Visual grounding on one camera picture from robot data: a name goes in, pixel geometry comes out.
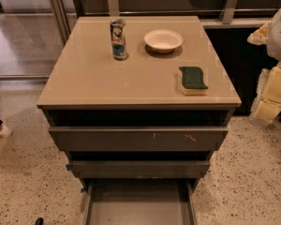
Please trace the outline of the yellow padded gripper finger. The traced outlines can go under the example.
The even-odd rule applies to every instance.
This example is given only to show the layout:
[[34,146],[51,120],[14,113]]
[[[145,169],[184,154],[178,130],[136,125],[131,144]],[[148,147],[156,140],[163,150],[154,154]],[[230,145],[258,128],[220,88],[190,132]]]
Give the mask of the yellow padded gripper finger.
[[254,118],[273,121],[281,112],[281,62],[272,69],[264,68],[257,86],[257,96],[251,107]]
[[268,22],[262,25],[247,38],[247,41],[253,45],[266,45],[269,26],[270,24]]

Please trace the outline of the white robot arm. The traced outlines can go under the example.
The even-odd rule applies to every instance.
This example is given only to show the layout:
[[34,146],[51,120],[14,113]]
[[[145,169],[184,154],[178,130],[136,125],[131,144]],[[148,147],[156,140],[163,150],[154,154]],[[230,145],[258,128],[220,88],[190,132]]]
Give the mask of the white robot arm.
[[257,85],[257,96],[251,107],[253,119],[271,123],[281,112],[281,8],[270,22],[265,23],[247,41],[265,45],[267,54],[278,61],[271,70],[264,68]]

